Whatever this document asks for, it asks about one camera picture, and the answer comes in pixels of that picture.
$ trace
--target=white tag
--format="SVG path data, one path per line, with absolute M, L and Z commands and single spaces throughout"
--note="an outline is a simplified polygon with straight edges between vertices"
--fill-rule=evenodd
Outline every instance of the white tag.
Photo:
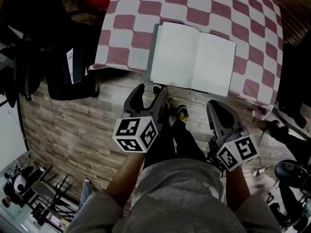
M 73 83 L 73 49 L 71 49 L 67 53 L 67 62 L 68 62 L 68 68 L 69 68 L 69 74 L 70 74 L 70 79 L 71 83 Z

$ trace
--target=red and white tablecloth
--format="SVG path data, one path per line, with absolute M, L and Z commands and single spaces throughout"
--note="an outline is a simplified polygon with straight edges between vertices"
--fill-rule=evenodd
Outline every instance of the red and white tablecloth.
M 283 56 L 275 0 L 111 0 L 90 69 L 145 72 L 154 25 L 163 21 L 235 42 L 230 93 L 258 105 L 262 118 L 272 110 Z

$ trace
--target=white paper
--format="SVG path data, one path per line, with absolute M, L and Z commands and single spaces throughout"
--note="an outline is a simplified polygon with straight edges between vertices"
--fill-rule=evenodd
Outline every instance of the white paper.
M 73 83 L 73 49 L 71 49 L 67 53 L 67 62 L 68 62 L 68 68 L 69 68 L 71 83 Z
M 192 89 L 227 96 L 236 44 L 219 36 L 200 33 Z
M 164 22 L 159 26 L 151 80 L 190 88 L 199 35 L 195 28 L 181 24 Z

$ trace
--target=tablecloth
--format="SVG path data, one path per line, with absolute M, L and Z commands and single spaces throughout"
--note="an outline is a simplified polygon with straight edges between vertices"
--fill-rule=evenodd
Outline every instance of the tablecloth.
M 111 0 L 90 69 L 145 72 L 154 25 L 163 21 L 235 42 L 230 94 L 256 105 L 258 117 L 272 110 L 283 56 L 276 0 Z

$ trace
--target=blank page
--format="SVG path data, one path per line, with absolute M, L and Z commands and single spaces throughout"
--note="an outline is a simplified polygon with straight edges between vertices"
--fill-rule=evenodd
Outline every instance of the blank page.
M 191 88 L 200 32 L 195 28 L 164 22 L 159 26 L 150 80 Z
M 200 33 L 192 88 L 227 96 L 236 44 L 219 36 Z

